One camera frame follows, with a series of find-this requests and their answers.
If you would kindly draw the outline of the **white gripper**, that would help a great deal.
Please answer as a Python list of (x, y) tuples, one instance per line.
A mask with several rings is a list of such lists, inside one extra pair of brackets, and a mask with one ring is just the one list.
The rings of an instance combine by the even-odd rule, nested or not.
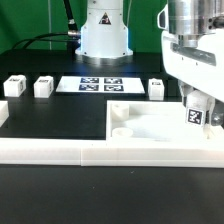
[(217, 99), (207, 113), (207, 123), (223, 126), (224, 30), (217, 29), (214, 34), (202, 36), (197, 48), (181, 47), (177, 44), (177, 37), (167, 31), (162, 32), (161, 42), (165, 70), (179, 79), (183, 106), (187, 106), (187, 96), (194, 87)]

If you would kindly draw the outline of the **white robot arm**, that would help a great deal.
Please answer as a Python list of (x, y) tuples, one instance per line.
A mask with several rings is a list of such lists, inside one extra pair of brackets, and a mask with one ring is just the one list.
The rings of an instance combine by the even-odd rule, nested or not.
[[(224, 0), (166, 0), (157, 15), (166, 73), (179, 81), (185, 121), (203, 127), (224, 123)], [(88, 0), (76, 55), (114, 64), (133, 55), (123, 23), (123, 0)]]

